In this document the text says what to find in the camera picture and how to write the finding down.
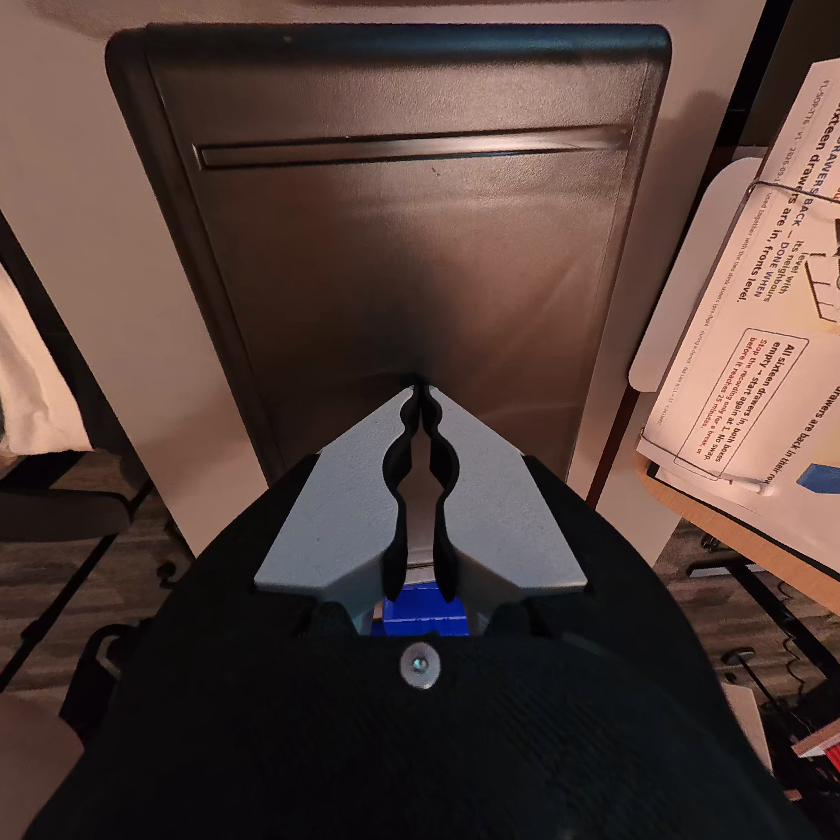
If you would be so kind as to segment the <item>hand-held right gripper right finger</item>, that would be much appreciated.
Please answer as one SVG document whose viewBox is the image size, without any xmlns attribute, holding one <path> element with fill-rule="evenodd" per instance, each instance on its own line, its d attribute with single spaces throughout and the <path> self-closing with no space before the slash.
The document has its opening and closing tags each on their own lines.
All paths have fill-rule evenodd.
<svg viewBox="0 0 840 840">
<path fill-rule="evenodd" d="M 432 385 L 423 387 L 434 510 L 434 574 L 469 633 L 499 605 L 583 592 L 586 577 L 523 453 Z"/>
</svg>

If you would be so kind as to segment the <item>white cloth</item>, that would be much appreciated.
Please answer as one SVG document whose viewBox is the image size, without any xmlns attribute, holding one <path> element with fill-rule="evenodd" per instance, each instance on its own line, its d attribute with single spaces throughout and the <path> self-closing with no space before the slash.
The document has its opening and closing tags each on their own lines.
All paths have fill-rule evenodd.
<svg viewBox="0 0 840 840">
<path fill-rule="evenodd" d="M 1 268 L 2 468 L 25 456 L 93 450 L 77 401 Z"/>
</svg>

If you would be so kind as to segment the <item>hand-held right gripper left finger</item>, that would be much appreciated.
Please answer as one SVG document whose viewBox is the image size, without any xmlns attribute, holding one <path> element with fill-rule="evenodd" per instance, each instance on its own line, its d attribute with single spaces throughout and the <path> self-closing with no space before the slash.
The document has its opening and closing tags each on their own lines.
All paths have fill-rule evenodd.
<svg viewBox="0 0 840 840">
<path fill-rule="evenodd" d="M 404 388 L 322 448 L 255 574 L 262 593 L 338 603 L 362 635 L 406 578 L 406 504 L 421 406 Z"/>
</svg>

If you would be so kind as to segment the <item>white card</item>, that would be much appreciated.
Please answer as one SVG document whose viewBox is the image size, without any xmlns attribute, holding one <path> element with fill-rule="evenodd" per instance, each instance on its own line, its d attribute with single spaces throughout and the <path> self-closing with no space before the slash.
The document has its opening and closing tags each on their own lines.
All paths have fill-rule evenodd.
<svg viewBox="0 0 840 840">
<path fill-rule="evenodd" d="M 768 149 L 737 147 L 733 161 L 711 179 L 700 197 L 629 368 L 628 384 L 636 392 L 654 393 L 662 385 Z"/>
</svg>

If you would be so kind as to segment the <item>black office chair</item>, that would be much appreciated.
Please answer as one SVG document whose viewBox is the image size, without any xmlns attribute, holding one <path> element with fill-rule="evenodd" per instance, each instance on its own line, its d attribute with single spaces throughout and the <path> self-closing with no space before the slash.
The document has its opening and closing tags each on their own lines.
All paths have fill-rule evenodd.
<svg viewBox="0 0 840 840">
<path fill-rule="evenodd" d="M 118 458 L 123 477 L 136 489 L 129 499 L 104 490 L 60 489 L 88 453 L 65 451 L 22 457 L 2 474 L 1 540 L 57 543 L 118 536 L 154 485 L 133 455 Z"/>
</svg>

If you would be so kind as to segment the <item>blue plastic bin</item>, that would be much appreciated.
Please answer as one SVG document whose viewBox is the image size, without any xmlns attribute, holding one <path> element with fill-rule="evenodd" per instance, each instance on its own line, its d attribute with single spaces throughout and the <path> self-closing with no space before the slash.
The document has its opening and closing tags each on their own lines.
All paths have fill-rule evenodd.
<svg viewBox="0 0 840 840">
<path fill-rule="evenodd" d="M 447 602 L 434 581 L 407 584 L 396 600 L 385 598 L 382 607 L 374 609 L 373 637 L 428 634 L 441 637 L 469 635 L 464 605 L 457 598 Z"/>
</svg>

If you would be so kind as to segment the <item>black metal cabinet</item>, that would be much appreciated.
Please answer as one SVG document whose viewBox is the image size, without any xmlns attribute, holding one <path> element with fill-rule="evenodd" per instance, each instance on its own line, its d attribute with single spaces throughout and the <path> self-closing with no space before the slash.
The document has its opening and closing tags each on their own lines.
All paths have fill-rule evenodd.
<svg viewBox="0 0 840 840">
<path fill-rule="evenodd" d="M 274 484 L 414 378 L 567 477 L 656 24 L 149 24 L 108 79 Z"/>
</svg>

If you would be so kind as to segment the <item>red box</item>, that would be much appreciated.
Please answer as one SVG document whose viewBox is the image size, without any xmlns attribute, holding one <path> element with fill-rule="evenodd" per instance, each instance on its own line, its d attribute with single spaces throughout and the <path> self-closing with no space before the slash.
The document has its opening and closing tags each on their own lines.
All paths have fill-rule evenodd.
<svg viewBox="0 0 840 840">
<path fill-rule="evenodd" d="M 793 743 L 791 749 L 803 760 L 825 758 L 839 774 L 839 719 Z"/>
</svg>

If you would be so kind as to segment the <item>printed instruction sheet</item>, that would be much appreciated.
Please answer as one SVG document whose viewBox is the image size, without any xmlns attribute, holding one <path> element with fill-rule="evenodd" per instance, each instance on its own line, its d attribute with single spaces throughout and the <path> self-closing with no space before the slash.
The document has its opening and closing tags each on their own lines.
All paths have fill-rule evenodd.
<svg viewBox="0 0 840 840">
<path fill-rule="evenodd" d="M 838 68 L 809 69 L 637 446 L 751 512 L 838 496 Z"/>
</svg>

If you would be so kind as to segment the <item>wooden board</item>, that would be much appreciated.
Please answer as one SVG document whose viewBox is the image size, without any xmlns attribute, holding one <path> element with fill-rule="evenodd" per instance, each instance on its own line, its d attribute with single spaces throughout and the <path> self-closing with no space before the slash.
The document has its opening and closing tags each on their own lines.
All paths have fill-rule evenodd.
<svg viewBox="0 0 840 840">
<path fill-rule="evenodd" d="M 834 572 L 789 551 L 725 512 L 659 481 L 654 477 L 655 465 L 645 456 L 635 453 L 633 462 L 640 483 L 659 503 L 772 573 L 830 613 L 839 614 L 839 581 Z"/>
</svg>

